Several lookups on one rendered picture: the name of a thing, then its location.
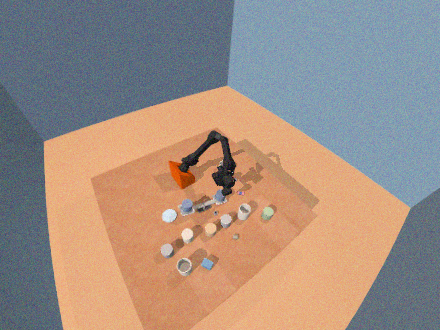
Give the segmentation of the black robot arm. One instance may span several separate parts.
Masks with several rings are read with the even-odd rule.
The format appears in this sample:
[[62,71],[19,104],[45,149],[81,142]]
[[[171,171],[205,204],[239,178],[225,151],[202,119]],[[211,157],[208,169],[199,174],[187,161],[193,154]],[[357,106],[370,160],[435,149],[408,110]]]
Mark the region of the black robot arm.
[[[177,166],[181,172],[188,173],[188,169],[190,166],[196,165],[199,162],[199,157],[212,145],[221,141],[222,150],[223,150],[223,166],[220,165],[217,167],[218,169],[218,178],[223,181],[227,188],[232,188],[235,184],[234,171],[236,168],[236,164],[234,159],[231,156],[230,147],[228,138],[222,136],[215,130],[212,130],[207,140],[194,152],[189,154],[188,156],[181,159],[182,163],[180,166]],[[230,171],[228,171],[230,170]]]

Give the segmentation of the white round dish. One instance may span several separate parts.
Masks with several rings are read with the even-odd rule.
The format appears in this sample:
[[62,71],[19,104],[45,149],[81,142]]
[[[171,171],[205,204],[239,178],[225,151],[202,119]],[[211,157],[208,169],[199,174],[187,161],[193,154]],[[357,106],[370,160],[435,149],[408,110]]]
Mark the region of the white round dish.
[[165,222],[171,223],[176,219],[177,213],[173,209],[167,209],[162,213],[162,216],[163,216],[163,220],[165,220]]

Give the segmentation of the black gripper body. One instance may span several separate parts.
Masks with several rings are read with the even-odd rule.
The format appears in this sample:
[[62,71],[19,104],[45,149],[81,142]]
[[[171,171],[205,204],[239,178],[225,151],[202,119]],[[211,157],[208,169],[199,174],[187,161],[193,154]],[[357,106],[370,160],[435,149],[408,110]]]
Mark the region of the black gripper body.
[[221,190],[223,196],[232,194],[231,188],[227,188],[221,179],[218,178],[218,172],[212,174],[212,178],[216,180],[219,186],[223,186],[224,189]]

